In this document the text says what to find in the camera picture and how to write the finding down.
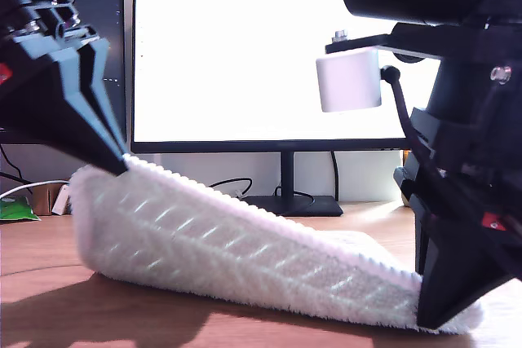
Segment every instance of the green object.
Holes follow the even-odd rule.
[[[4,197],[0,200],[0,221],[41,220],[33,213],[27,197]]]

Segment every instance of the wooden desk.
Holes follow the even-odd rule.
[[[340,218],[300,218],[321,230],[364,231],[414,264],[414,219],[397,203],[344,205]],[[0,226],[2,346],[518,347],[522,284],[484,297],[488,314],[466,336],[331,322],[112,281],[79,265],[70,217]]]

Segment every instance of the computer monitor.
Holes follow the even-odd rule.
[[[307,209],[292,197],[293,152],[407,144],[386,84],[381,107],[322,112],[316,58],[335,31],[364,37],[394,24],[356,18],[343,0],[134,0],[131,150],[281,152],[283,197],[246,201],[334,214],[331,199]],[[438,61],[403,64],[381,51],[379,63],[403,72],[410,110],[426,106]]]
[[[82,22],[92,24],[110,42],[104,84],[122,134],[126,135],[123,0],[76,0],[74,5]],[[38,141],[0,128],[0,143],[33,144]]]

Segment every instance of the white cloth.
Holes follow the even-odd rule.
[[[421,276],[362,233],[325,234],[126,156],[71,180],[79,253],[117,280],[359,324],[418,329]],[[474,304],[440,331],[466,333]]]

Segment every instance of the white cylindrical part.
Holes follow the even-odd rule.
[[[316,66],[323,112],[381,105],[381,73],[376,49],[325,55],[317,59]]]

